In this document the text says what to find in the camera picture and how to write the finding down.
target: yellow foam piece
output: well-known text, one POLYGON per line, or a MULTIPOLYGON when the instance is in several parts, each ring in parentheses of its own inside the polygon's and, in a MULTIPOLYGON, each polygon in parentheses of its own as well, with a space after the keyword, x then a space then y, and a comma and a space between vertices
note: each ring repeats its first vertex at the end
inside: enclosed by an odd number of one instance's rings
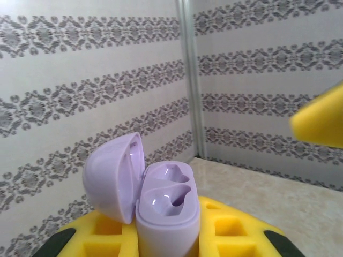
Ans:
MULTIPOLYGON (((281 230, 223 203, 199 200, 200 257, 280 257, 263 232, 283 235, 281 230)), ((135 221, 122 224, 93 211, 60 231, 67 228, 76 233, 58 257, 139 257, 135 221)))
POLYGON ((343 81, 290 119, 297 140, 343 148, 343 81))

